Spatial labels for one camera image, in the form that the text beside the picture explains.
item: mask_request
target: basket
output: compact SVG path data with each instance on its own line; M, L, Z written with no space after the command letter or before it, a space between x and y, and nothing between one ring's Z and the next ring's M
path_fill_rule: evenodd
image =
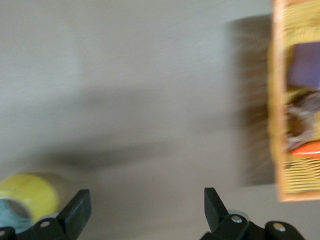
M320 159L293 157L287 150L286 105L309 88L286 84L293 45L320 42L320 0L274 0L268 58L268 108L271 154L281 202L320 200ZM320 140L320 114L313 140Z

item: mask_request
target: orange object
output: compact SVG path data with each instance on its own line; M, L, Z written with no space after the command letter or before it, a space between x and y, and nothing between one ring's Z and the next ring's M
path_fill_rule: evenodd
M312 141L291 151L294 157L320 159L320 141Z

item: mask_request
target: screw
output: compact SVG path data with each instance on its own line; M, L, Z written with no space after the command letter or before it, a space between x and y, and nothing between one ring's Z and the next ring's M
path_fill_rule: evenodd
M234 223L236 223L236 224L242 223L242 219L241 219L241 217L239 217L238 215L232 216L232 217L231 217L231 220L232 220Z
M273 227L274 227L274 229L276 229L276 230L278 230L280 232L285 232L286 231L285 226L283 226L281 223L278 223L278 222L275 222L273 224Z
M44 221L40 224L40 228L45 228L45 227L48 227L49 225L50 225L49 221Z

